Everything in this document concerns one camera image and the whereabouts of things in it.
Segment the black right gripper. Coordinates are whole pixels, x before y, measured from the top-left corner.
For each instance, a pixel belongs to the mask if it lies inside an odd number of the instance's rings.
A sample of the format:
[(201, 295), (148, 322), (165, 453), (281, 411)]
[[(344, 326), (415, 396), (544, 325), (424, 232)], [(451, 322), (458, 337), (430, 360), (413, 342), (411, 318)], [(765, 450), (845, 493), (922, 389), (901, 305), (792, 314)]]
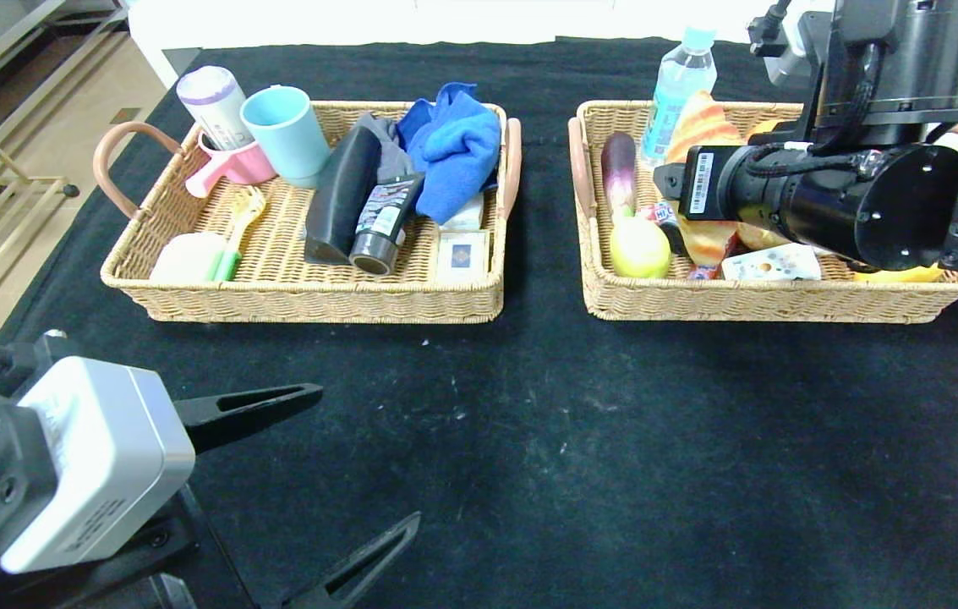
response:
[(693, 146), (683, 162), (653, 170), (653, 182), (664, 200), (680, 200), (688, 220), (768, 222), (779, 195), (780, 179), (753, 176), (746, 170), (760, 150), (779, 154), (765, 165), (783, 162), (784, 144), (761, 146)]

